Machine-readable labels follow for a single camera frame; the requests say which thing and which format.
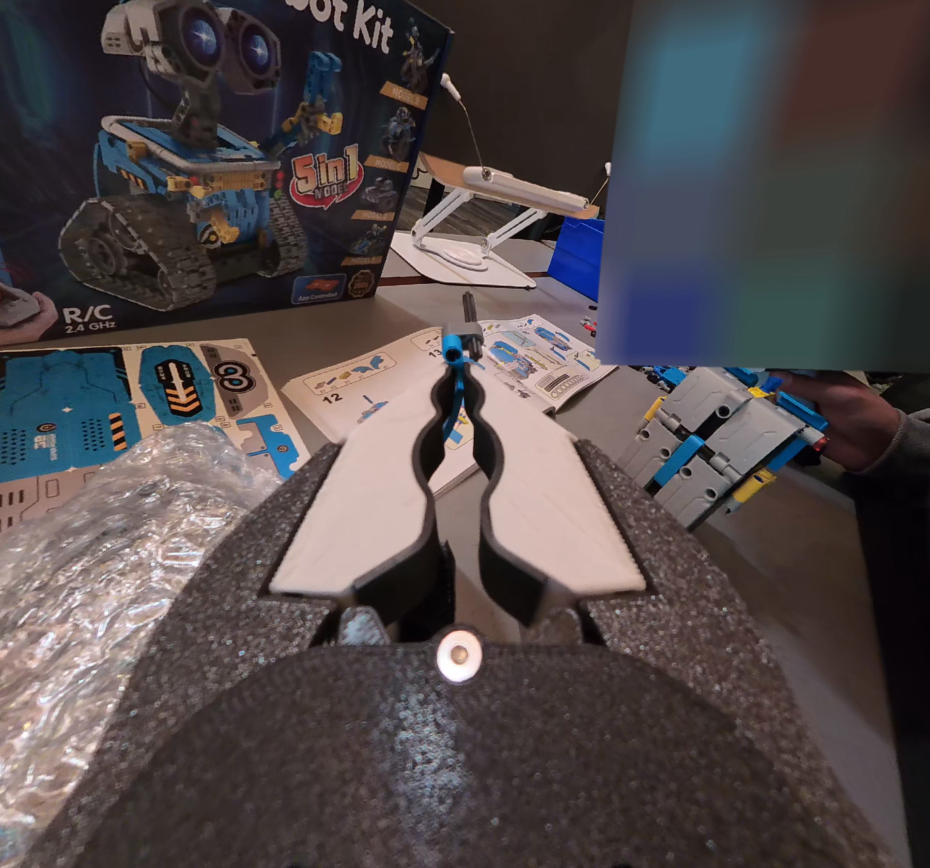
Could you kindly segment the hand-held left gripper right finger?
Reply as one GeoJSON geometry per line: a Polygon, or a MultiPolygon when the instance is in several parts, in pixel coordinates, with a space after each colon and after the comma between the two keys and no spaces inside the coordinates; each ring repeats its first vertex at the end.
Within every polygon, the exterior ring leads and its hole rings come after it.
{"type": "Polygon", "coordinates": [[[646,581],[576,448],[575,436],[469,368],[484,590],[522,625],[554,606],[645,591],[646,581]]]}

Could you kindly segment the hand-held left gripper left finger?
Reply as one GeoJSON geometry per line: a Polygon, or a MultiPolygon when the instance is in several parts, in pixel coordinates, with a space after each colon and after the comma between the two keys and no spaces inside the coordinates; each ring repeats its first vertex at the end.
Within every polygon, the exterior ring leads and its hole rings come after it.
{"type": "Polygon", "coordinates": [[[390,624],[437,581],[429,480],[442,463],[456,374],[437,367],[347,437],[269,584],[277,595],[365,605],[390,624]]]}

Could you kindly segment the blue yellow toy brick model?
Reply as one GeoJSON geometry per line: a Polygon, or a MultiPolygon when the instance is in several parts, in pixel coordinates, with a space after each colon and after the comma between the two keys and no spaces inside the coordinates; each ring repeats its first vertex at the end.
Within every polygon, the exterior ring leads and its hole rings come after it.
{"type": "Polygon", "coordinates": [[[733,513],[804,451],[826,445],[828,421],[769,372],[645,366],[660,390],[620,467],[681,525],[733,513]]]}

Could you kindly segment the blue curved panel piece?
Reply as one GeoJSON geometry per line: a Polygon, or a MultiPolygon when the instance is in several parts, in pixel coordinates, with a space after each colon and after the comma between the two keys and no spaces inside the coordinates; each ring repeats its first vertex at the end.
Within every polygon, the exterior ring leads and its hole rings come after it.
{"type": "Polygon", "coordinates": [[[443,442],[446,443],[459,421],[459,414],[464,400],[464,378],[471,358],[464,348],[463,339],[458,334],[444,335],[443,357],[455,378],[451,403],[447,407],[443,422],[443,442]]]}

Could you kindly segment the person's right forearm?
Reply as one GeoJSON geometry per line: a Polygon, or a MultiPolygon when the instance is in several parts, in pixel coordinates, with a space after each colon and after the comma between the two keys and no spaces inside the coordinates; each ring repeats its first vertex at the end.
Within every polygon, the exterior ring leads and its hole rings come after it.
{"type": "Polygon", "coordinates": [[[902,475],[929,476],[929,409],[902,416],[889,449],[888,465],[902,475]]]}

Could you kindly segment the grey desk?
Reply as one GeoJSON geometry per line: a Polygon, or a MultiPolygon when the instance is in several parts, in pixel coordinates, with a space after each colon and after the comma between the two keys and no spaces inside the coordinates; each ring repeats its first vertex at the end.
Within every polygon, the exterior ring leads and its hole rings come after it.
{"type": "MultiPolygon", "coordinates": [[[[461,310],[461,292],[435,283],[385,278],[376,295],[351,303],[320,304],[153,327],[95,328],[24,348],[112,343],[249,339],[281,390],[298,376],[330,367],[461,310]]],[[[475,292],[482,317],[537,313],[565,333],[593,343],[579,324],[594,314],[589,301],[553,279],[532,291],[475,292]]],[[[596,443],[612,459],[631,440],[655,389],[630,368],[611,372],[553,417],[596,443]]],[[[812,736],[877,838],[899,866],[912,866],[904,836],[895,753],[890,746],[884,675],[872,616],[868,575],[852,502],[822,481],[817,470],[790,468],[767,494],[741,511],[709,519],[694,535],[727,574],[764,633],[795,694],[812,736]]],[[[517,638],[516,623],[478,593],[477,509],[483,481],[463,480],[437,502],[439,529],[462,562],[463,618],[490,634],[517,638]]]]}

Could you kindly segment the person's right hand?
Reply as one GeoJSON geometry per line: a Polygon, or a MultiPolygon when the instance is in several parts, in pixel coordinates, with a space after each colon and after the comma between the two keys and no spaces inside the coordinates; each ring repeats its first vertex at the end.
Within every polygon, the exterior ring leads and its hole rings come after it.
{"type": "Polygon", "coordinates": [[[905,416],[845,372],[810,377],[772,371],[780,389],[813,403],[829,423],[825,456],[848,472],[863,472],[888,450],[905,416]]]}

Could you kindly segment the white instruction booklet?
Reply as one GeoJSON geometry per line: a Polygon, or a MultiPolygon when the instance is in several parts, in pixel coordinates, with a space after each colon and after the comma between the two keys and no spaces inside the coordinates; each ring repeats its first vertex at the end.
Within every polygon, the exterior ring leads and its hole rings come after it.
{"type": "MultiPolygon", "coordinates": [[[[484,320],[476,328],[482,331],[476,368],[543,413],[557,411],[615,369],[601,363],[592,347],[539,316],[484,320]]],[[[411,480],[412,473],[400,470],[403,452],[387,435],[416,407],[419,395],[404,402],[403,395],[411,389],[429,393],[446,368],[444,343],[439,328],[425,328],[285,386],[285,395],[327,438],[343,443],[350,459],[347,467],[334,465],[328,499],[384,514],[422,500],[421,494],[403,492],[402,481],[411,480]]]]}

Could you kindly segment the blue plastic bin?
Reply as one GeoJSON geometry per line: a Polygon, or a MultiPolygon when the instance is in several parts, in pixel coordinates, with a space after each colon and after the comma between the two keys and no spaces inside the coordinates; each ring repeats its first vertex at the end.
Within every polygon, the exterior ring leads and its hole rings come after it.
{"type": "Polygon", "coordinates": [[[604,220],[564,218],[548,267],[548,275],[598,301],[604,220]]]}

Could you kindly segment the clear plastic bag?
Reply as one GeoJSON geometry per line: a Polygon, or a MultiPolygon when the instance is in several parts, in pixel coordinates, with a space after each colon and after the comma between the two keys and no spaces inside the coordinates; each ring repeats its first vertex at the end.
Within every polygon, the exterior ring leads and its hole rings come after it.
{"type": "Polygon", "coordinates": [[[207,425],[158,432],[2,534],[1,856],[85,775],[143,647],[204,553],[281,482],[207,425]]]}

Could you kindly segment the printed paper sheet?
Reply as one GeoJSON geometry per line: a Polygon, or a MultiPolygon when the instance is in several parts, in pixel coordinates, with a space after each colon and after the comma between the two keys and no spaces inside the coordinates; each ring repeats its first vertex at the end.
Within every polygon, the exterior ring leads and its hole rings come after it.
{"type": "Polygon", "coordinates": [[[210,424],[282,479],[309,458],[245,339],[3,352],[1,370],[4,534],[169,427],[210,424]]]}

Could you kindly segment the dark blue toy kit box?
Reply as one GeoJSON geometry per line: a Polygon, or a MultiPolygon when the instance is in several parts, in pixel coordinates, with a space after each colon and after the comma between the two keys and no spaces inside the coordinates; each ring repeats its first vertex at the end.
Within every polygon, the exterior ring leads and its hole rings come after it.
{"type": "Polygon", "coordinates": [[[2,346],[372,296],[450,41],[406,0],[1,0],[2,346]]]}

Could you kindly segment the black flat board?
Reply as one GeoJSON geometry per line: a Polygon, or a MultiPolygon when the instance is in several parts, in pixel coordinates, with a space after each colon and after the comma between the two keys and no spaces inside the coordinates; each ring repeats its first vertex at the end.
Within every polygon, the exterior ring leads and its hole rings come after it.
{"type": "Polygon", "coordinates": [[[593,197],[634,0],[408,0],[453,30],[445,64],[486,165],[593,197]]]}

